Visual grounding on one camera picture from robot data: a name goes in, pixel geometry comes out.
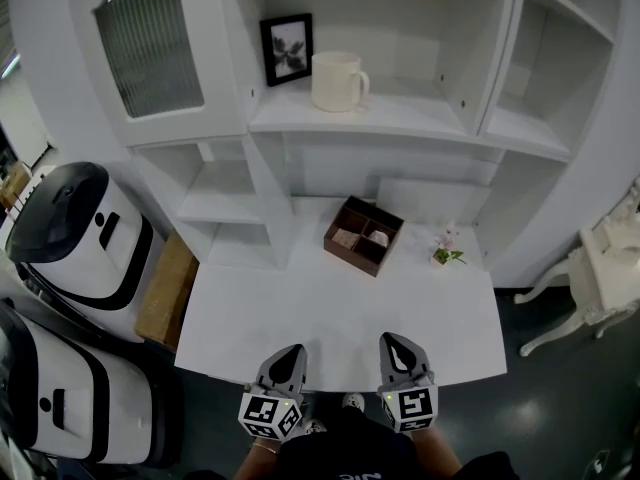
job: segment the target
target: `gray floor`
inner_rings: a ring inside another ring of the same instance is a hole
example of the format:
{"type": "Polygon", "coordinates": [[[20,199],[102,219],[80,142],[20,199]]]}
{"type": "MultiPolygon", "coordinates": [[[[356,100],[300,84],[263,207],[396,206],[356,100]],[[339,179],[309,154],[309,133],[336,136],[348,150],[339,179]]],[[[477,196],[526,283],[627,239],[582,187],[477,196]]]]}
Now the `gray floor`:
{"type": "MultiPolygon", "coordinates": [[[[630,460],[640,414],[640,315],[601,340],[583,328],[523,359],[520,345],[572,310],[568,291],[548,291],[525,306],[498,297],[498,305],[508,373],[442,388],[438,425],[463,462],[504,450],[523,479],[569,480],[582,478],[596,453],[609,449],[602,477],[610,478],[630,460]]],[[[242,387],[183,370],[180,376],[186,397],[181,461],[141,474],[160,480],[211,469],[231,478],[251,442],[236,421],[242,387]]],[[[367,403],[367,414],[383,421],[373,394],[367,403]]]]}

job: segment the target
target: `cabinet door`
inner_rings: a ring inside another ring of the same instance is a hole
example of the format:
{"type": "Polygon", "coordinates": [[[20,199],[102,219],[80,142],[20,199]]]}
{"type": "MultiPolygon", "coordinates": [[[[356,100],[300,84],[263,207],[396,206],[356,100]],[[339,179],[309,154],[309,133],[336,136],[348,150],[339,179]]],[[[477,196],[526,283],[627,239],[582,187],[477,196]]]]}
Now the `cabinet door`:
{"type": "Polygon", "coordinates": [[[95,91],[125,146],[243,134],[221,0],[69,0],[95,91]]]}

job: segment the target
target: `person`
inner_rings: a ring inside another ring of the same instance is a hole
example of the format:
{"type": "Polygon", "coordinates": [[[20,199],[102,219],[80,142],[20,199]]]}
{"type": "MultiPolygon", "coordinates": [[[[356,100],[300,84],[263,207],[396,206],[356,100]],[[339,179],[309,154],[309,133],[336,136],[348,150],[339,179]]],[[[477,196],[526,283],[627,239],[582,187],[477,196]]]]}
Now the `person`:
{"type": "Polygon", "coordinates": [[[397,434],[369,420],[364,408],[360,393],[348,393],[326,426],[308,420],[301,436],[282,444],[256,439],[234,480],[518,479],[503,452],[463,467],[437,428],[397,434]]]}

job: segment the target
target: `ribbed glass panel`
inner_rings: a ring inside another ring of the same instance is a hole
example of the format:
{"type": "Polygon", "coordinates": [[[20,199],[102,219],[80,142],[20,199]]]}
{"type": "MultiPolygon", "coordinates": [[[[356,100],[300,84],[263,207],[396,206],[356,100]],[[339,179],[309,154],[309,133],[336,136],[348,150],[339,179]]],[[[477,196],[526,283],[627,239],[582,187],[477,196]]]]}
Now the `ribbed glass panel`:
{"type": "Polygon", "coordinates": [[[181,0],[109,0],[95,16],[131,117],[204,104],[181,0]]]}

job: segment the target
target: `white robot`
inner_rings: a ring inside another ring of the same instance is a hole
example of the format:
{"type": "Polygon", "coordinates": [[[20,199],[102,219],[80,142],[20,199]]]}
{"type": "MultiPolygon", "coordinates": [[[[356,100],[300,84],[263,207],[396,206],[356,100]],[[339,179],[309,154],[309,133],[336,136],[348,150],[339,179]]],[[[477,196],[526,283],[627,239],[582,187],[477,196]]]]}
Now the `white robot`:
{"type": "MultiPolygon", "coordinates": [[[[302,421],[300,394],[306,382],[307,352],[292,345],[267,359],[242,396],[238,421],[253,437],[284,441],[302,421]]],[[[433,425],[438,415],[438,386],[427,354],[411,340],[385,332],[380,337],[378,394],[391,427],[410,432],[433,425]]]]}

